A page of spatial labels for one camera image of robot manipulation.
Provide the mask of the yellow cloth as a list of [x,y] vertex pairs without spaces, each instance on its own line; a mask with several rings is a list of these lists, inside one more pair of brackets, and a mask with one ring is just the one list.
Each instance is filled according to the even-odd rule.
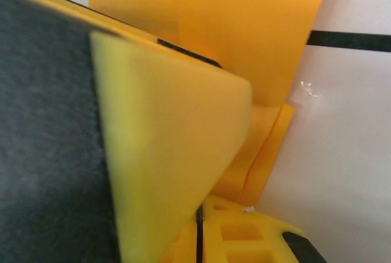
[[322,0],[89,0],[89,7],[216,61],[247,79],[247,143],[213,188],[257,203],[294,113],[286,98]]

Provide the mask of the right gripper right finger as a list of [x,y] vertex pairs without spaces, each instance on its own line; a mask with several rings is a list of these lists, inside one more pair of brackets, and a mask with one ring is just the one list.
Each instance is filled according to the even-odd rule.
[[324,263],[297,227],[217,196],[203,202],[203,263]]

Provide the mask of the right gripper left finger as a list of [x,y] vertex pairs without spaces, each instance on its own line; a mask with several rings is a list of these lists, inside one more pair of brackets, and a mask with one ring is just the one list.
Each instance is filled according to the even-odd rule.
[[200,207],[180,231],[161,263],[200,263]]

